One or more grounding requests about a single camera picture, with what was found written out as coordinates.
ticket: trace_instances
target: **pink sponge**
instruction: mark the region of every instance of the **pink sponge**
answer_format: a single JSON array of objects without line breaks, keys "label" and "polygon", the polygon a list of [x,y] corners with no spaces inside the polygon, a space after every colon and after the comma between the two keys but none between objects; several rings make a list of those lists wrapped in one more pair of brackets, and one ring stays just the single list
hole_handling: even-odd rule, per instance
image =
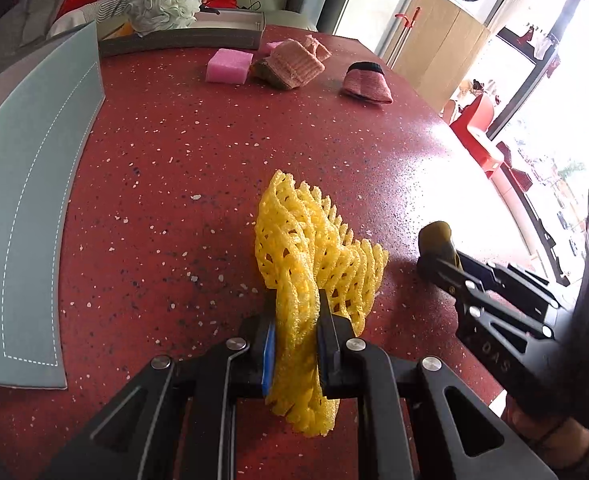
[{"label": "pink sponge", "polygon": [[270,54],[272,54],[272,51],[282,43],[283,41],[273,41],[272,43],[264,43],[263,45],[261,45],[258,52],[263,56],[269,56]]},{"label": "pink sponge", "polygon": [[252,54],[240,50],[220,48],[208,61],[206,81],[242,85],[246,82]]}]

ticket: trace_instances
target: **human hand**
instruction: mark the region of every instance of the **human hand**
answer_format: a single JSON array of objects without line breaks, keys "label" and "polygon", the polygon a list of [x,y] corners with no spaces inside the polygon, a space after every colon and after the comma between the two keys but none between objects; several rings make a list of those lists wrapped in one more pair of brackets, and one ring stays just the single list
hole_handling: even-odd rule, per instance
[{"label": "human hand", "polygon": [[589,450],[589,430],[573,418],[564,420],[561,416],[552,416],[534,420],[510,396],[506,398],[501,418],[552,469],[578,464]]}]

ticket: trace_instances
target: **tray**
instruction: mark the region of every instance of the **tray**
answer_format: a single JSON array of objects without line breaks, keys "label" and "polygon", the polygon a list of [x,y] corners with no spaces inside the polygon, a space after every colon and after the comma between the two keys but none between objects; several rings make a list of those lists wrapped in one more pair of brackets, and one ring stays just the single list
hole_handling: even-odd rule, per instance
[{"label": "tray", "polygon": [[219,9],[219,14],[198,12],[188,28],[159,30],[140,37],[137,34],[98,42],[101,57],[188,46],[258,50],[266,28],[263,12],[245,9]]}]

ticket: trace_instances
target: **red chair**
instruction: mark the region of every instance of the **red chair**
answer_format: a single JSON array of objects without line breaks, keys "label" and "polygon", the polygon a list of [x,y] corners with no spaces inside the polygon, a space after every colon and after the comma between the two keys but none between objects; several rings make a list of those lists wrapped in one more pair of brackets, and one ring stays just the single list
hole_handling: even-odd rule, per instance
[{"label": "red chair", "polygon": [[463,147],[490,178],[503,162],[503,154],[486,137],[494,118],[494,104],[488,94],[481,94],[463,109],[459,118],[450,124]]}]

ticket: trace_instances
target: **pink knitted sock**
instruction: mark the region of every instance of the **pink knitted sock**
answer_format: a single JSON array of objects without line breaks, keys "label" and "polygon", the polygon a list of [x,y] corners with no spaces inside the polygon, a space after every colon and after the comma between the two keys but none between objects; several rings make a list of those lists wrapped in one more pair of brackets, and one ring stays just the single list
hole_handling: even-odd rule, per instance
[{"label": "pink knitted sock", "polygon": [[305,37],[305,40],[303,40],[303,47],[321,62],[332,56],[332,54],[328,52],[328,49],[319,43],[319,40],[313,38],[309,34]]},{"label": "pink knitted sock", "polygon": [[370,61],[360,61],[348,67],[341,91],[371,103],[383,105],[393,102],[383,69],[379,64]]},{"label": "pink knitted sock", "polygon": [[323,63],[301,43],[287,40],[276,47],[270,56],[254,62],[250,72],[276,88],[291,90],[308,84],[324,69]]}]

